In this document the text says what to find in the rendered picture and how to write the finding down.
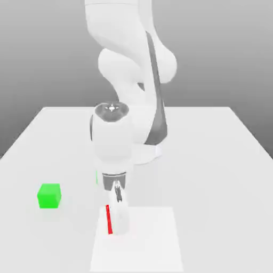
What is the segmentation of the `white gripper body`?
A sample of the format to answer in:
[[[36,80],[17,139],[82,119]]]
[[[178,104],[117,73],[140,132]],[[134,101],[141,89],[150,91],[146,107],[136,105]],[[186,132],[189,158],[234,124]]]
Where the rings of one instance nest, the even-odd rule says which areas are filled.
[[[109,193],[111,226],[114,235],[124,235],[130,229],[129,205],[126,192],[121,189],[122,200],[117,200],[115,189]]]

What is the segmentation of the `small red cube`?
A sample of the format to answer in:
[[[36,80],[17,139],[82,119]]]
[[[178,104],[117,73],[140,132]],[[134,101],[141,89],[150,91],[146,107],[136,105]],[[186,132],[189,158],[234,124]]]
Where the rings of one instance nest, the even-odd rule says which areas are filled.
[[[111,224],[111,216],[110,216],[110,207],[109,205],[106,205],[106,216],[107,216],[107,228],[108,228],[108,234],[113,233],[112,224]]]

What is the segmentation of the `small green cube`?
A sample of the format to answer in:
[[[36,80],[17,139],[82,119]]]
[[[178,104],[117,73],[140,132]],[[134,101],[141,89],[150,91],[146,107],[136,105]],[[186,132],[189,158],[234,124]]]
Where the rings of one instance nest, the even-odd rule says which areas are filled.
[[[39,208],[58,208],[61,196],[59,183],[43,183],[37,193]]]

